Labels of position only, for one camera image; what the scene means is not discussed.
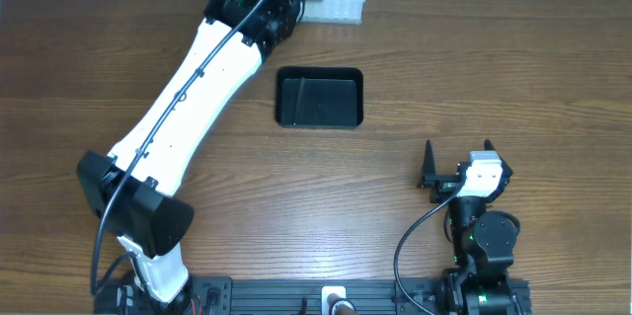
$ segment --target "wooden tabletop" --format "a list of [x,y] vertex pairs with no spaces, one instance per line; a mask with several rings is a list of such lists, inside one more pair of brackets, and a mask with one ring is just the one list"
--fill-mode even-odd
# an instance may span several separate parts
[[[97,218],[75,176],[107,153],[182,62],[207,0],[2,0],[0,312],[89,312]],[[392,279],[415,188],[491,138],[514,170],[494,209],[522,223],[511,275],[536,312],[630,302],[632,0],[367,0],[363,22],[300,25],[228,103],[177,197],[196,209],[193,275]],[[364,74],[355,130],[281,128],[277,70]],[[434,217],[403,276],[452,264]],[[102,275],[122,248],[107,236]]]

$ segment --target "white egg carton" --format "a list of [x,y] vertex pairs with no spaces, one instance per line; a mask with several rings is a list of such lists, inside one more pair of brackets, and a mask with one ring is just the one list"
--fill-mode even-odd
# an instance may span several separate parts
[[366,0],[306,0],[302,22],[360,24]]

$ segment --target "black container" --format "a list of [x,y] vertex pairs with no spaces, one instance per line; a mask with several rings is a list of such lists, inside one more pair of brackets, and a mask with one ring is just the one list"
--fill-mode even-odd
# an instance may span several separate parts
[[276,78],[276,121],[283,127],[354,128],[364,119],[357,68],[283,67]]

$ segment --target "wood grain surface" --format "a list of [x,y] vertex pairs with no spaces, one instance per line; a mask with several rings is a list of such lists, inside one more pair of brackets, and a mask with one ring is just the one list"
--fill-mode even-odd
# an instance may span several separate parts
[[[182,62],[207,0],[2,0],[0,312],[90,312],[97,219],[75,177],[107,153]],[[364,74],[356,130],[274,121],[285,65]],[[367,0],[360,26],[300,25],[233,97],[178,197],[194,275],[393,277],[432,206],[424,142],[454,171],[491,138],[514,177],[494,204],[522,232],[511,274],[537,313],[630,311],[632,0]],[[404,276],[438,276],[431,219]],[[101,274],[121,252],[108,236]]]

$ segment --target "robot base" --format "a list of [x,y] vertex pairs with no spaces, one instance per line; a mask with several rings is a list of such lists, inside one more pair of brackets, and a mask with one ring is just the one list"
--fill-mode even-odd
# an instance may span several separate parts
[[[417,301],[438,313],[435,288],[438,278],[403,278]],[[323,286],[344,286],[347,299],[361,315],[422,314],[406,300],[393,280],[233,280],[228,276],[193,277],[192,299],[197,315],[321,315]],[[525,314],[531,314],[528,282],[510,284]],[[199,314],[199,300],[202,312]],[[111,281],[94,302],[95,314],[153,314],[147,297],[133,284],[133,274]],[[193,314],[189,308],[184,314]]]

